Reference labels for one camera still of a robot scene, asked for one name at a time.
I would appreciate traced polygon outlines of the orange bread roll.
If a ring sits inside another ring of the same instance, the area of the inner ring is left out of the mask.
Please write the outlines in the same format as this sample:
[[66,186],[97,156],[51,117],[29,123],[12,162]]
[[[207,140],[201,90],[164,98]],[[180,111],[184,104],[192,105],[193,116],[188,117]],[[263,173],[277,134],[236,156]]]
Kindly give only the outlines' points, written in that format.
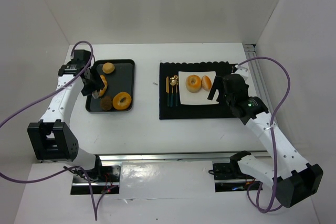
[[102,80],[104,86],[103,86],[99,91],[95,91],[95,92],[92,94],[92,97],[93,97],[94,99],[101,98],[101,97],[105,94],[105,92],[106,92],[106,90],[107,90],[107,87],[108,87],[108,82],[107,82],[105,76],[101,74],[101,75],[100,75],[100,78],[101,78],[101,80]]

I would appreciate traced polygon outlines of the sesame bun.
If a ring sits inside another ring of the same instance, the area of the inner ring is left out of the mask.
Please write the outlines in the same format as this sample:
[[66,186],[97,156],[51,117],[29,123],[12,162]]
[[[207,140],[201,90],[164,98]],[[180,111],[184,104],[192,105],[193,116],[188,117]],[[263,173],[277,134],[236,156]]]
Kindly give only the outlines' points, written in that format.
[[202,88],[206,91],[210,91],[212,88],[212,81],[208,76],[202,76]]

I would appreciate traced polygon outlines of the light glazed bagel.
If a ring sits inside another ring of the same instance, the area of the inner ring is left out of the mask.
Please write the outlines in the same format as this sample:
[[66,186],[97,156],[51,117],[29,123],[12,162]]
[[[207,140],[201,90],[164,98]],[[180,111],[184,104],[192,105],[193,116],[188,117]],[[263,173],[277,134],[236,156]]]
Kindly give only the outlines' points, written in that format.
[[201,89],[202,81],[199,76],[193,74],[186,78],[185,85],[189,92],[196,93]]

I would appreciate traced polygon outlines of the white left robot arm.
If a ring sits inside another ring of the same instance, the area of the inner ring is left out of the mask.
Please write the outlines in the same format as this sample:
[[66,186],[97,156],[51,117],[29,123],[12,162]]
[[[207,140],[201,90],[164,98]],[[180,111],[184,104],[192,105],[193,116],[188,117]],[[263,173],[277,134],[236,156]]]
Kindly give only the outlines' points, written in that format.
[[102,165],[98,155],[79,147],[70,129],[70,118],[78,95],[98,98],[104,83],[98,72],[92,69],[92,55],[86,50],[74,50],[71,60],[58,71],[55,94],[38,122],[27,129],[36,158],[39,161],[66,162],[80,166],[91,181],[101,176]]

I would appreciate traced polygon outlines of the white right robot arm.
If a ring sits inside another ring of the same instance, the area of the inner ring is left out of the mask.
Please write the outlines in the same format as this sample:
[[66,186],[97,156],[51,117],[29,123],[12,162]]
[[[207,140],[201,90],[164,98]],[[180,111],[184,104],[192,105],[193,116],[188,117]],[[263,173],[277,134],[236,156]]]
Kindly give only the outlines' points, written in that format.
[[289,142],[274,123],[272,115],[261,98],[248,94],[247,70],[239,68],[224,77],[216,76],[208,99],[214,98],[226,105],[260,140],[271,156],[272,166],[263,163],[248,151],[241,151],[230,158],[230,164],[239,173],[249,175],[272,188],[278,202],[290,208],[315,194],[323,176],[318,164],[310,164]]

